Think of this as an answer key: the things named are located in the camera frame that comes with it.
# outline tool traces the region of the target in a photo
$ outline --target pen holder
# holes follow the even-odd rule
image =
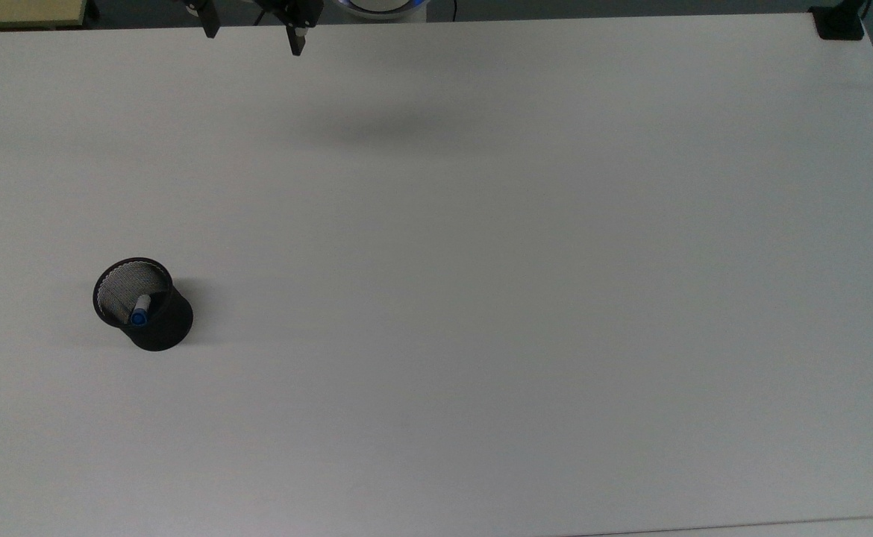
[[[191,330],[191,304],[159,262],[133,257],[105,271],[93,292],[95,311],[146,351],[174,347]]]

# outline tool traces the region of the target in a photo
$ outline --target robotic arm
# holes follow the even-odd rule
[[[346,13],[365,20],[402,20],[426,22],[423,7],[430,0],[331,0]],[[307,29],[317,26],[317,19],[324,10],[324,0],[254,0],[265,13],[271,13],[284,24],[290,51],[296,57],[304,50]],[[221,28],[214,0],[184,0],[191,14],[201,18],[204,34],[215,37]]]
[[[221,28],[214,0],[184,0],[188,11],[197,14],[204,28],[204,35],[215,37]],[[290,51],[296,57],[304,50],[307,29],[317,26],[317,19],[324,10],[324,0],[254,0],[260,9],[273,14],[287,30]]]

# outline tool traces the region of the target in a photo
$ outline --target mesh cup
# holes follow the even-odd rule
[[[148,322],[135,326],[129,317],[141,295],[151,296]],[[102,321],[146,351],[164,351],[181,343],[194,319],[191,304],[175,289],[167,269],[146,257],[110,266],[95,284],[93,303]]]

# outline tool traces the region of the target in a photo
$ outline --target white device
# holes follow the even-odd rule
[[[358,20],[426,22],[430,0],[334,0],[334,4]]]

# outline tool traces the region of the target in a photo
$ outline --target table surface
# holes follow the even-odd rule
[[[630,537],[658,537],[658,535],[659,533],[628,533]],[[666,531],[663,535],[664,537],[873,537],[873,519]]]
[[[107,266],[192,302],[148,354]],[[873,516],[873,50],[804,14],[0,34],[0,535]]]

